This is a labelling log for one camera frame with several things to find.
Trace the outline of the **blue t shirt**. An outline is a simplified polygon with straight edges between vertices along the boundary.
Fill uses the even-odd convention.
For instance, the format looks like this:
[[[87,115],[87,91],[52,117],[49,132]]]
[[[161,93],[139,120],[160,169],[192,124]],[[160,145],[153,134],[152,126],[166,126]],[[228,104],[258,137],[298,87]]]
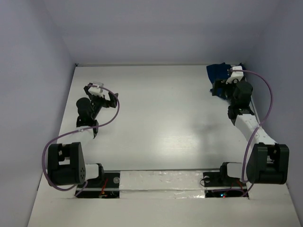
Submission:
[[[211,84],[215,80],[227,80],[229,77],[229,70],[232,68],[231,65],[226,64],[225,62],[221,64],[212,64],[208,65],[206,67],[208,78],[211,82]],[[247,95],[245,94],[245,89],[243,89],[243,82],[242,80],[238,83],[236,83],[235,90],[233,91],[233,94],[231,96],[231,100],[237,103],[243,103],[245,102],[245,99],[247,99]]]

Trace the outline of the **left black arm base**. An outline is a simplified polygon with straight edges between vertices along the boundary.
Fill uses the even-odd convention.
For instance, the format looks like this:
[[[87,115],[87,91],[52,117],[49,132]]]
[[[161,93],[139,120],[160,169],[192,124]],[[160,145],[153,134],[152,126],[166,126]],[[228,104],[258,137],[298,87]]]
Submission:
[[[118,199],[120,197],[119,184],[120,172],[106,171],[103,180],[99,178],[90,179],[83,190],[85,184],[78,185],[75,197],[81,199]]]

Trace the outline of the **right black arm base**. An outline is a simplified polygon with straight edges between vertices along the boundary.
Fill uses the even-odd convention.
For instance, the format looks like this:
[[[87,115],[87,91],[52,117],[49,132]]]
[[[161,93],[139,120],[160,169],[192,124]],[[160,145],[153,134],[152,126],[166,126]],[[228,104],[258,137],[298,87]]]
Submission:
[[[239,178],[223,176],[220,172],[203,172],[200,185],[206,198],[242,197],[247,192],[247,185]]]

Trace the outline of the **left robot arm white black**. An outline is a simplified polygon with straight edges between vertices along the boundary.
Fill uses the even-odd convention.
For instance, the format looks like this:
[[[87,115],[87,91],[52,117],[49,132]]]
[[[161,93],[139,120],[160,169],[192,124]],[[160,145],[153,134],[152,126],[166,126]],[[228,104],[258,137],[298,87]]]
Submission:
[[[84,146],[93,140],[100,127],[110,124],[118,115],[118,93],[104,87],[103,83],[89,83],[84,88],[87,95],[77,100],[76,129],[48,142],[43,150],[43,173],[50,186],[64,191],[63,185],[83,184],[86,180]],[[99,124],[97,116],[102,108],[115,108],[116,114],[106,123]]]

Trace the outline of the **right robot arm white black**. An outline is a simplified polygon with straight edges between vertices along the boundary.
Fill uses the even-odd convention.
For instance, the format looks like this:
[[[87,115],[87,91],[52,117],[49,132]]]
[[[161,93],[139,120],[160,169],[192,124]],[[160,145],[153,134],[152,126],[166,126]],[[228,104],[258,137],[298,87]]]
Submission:
[[[229,103],[228,118],[247,140],[241,180],[259,184],[285,184],[288,174],[289,148],[272,139],[257,121],[250,107],[253,87],[249,82],[218,79],[212,95],[225,97]]]

